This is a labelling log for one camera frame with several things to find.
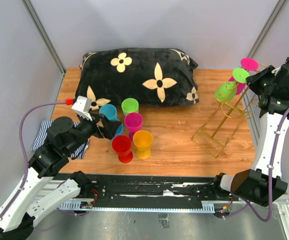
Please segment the blue wine glass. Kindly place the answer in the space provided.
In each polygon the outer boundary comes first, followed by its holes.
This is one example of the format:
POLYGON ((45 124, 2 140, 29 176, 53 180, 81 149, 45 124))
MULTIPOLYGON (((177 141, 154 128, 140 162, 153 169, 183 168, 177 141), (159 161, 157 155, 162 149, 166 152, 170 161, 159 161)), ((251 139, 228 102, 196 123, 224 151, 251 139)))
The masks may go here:
POLYGON ((109 120, 117 119, 117 108, 112 104, 105 104, 100 107, 99 113, 105 115, 109 120))

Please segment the teal glass green base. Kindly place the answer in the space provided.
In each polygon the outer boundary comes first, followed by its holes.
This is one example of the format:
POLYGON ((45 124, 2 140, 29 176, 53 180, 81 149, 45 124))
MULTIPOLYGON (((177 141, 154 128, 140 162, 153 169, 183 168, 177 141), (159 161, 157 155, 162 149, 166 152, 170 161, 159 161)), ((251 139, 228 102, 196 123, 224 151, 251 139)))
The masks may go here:
MULTIPOLYGON (((110 119, 110 120, 111 120, 111 121, 118 121, 118 122, 120 122, 120 120, 117 119, 117 118, 112 118, 112 119, 110 119)), ((123 124, 121 123, 121 125, 120 125, 119 128, 117 129, 114 137, 111 139, 111 142, 115 139, 115 137, 120 136, 120 135, 123 135, 123 134, 124 134, 124 126, 123 126, 123 124)))

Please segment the red wine glass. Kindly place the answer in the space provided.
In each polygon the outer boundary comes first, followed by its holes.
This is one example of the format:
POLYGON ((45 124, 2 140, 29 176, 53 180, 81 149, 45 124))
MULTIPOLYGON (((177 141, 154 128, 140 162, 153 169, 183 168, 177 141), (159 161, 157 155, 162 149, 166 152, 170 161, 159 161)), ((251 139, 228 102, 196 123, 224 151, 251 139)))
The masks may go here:
POLYGON ((133 160, 132 143, 128 136, 116 136, 113 139, 111 146, 121 163, 127 164, 133 160))

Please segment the light green wine glass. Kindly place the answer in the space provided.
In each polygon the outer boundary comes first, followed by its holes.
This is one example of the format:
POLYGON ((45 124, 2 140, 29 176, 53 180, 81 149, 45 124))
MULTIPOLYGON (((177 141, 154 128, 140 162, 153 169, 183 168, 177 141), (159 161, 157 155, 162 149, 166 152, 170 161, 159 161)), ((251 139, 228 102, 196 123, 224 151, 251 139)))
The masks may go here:
POLYGON ((121 103, 121 109, 125 116, 130 113, 138 113, 139 112, 139 103, 135 98, 126 98, 121 103))

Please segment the yellow wine glass orange base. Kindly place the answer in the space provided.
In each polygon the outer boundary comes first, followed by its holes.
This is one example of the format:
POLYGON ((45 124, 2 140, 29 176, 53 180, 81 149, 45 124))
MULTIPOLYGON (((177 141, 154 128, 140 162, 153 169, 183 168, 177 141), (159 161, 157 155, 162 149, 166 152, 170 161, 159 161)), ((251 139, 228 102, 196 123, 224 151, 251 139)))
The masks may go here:
POLYGON ((151 155, 152 134, 147 130, 139 130, 133 135, 132 140, 136 147, 137 157, 142 160, 148 159, 151 155))

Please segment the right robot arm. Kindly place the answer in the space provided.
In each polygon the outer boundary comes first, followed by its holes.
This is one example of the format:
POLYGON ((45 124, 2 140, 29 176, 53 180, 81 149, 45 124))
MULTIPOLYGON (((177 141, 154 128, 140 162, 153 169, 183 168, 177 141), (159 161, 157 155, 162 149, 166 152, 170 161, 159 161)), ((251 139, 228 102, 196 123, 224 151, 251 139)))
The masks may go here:
POLYGON ((289 63, 272 65, 246 79, 259 97, 260 135, 256 155, 248 170, 234 176, 220 173, 211 195, 223 200, 229 193, 262 207, 282 196, 288 184, 282 181, 281 158, 289 128, 289 63))

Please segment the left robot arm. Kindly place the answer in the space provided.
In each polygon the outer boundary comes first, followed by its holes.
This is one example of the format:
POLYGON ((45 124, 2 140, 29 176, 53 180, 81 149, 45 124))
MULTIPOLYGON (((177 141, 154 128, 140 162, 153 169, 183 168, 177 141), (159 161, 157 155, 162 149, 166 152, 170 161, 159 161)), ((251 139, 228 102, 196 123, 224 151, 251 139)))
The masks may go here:
POLYGON ((81 145, 92 136, 112 140, 121 124, 98 113, 91 114, 90 118, 81 117, 78 125, 67 116, 54 120, 43 145, 27 161, 28 167, 19 185, 0 207, 0 240, 25 240, 35 226, 62 203, 75 197, 88 197, 93 190, 92 181, 82 171, 76 171, 53 192, 35 201, 81 145))

